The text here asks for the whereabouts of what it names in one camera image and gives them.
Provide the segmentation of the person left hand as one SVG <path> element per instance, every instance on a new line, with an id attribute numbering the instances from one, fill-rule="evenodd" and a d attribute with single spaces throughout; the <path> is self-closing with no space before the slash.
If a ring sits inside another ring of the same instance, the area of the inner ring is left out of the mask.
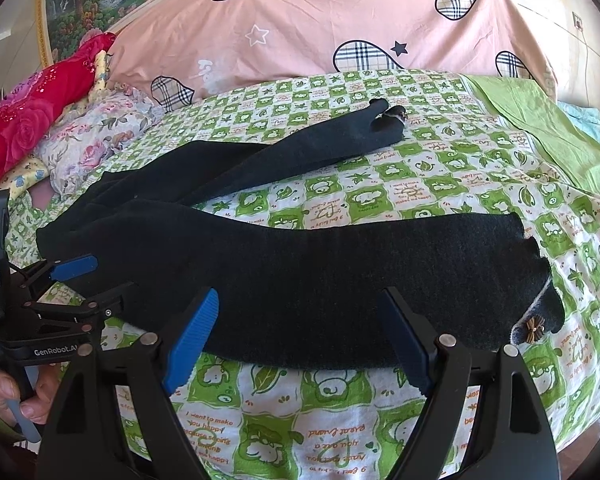
<path id="1" fill-rule="evenodd" d="M 37 425 L 45 425 L 59 387 L 59 372 L 60 368 L 56 365 L 41 365 L 38 368 L 35 394 L 32 398 L 21 401 L 21 394 L 15 379 L 4 370 L 0 370 L 0 419 L 8 426 L 16 426 L 16 419 L 7 406 L 7 400 L 17 400 L 25 418 Z"/>

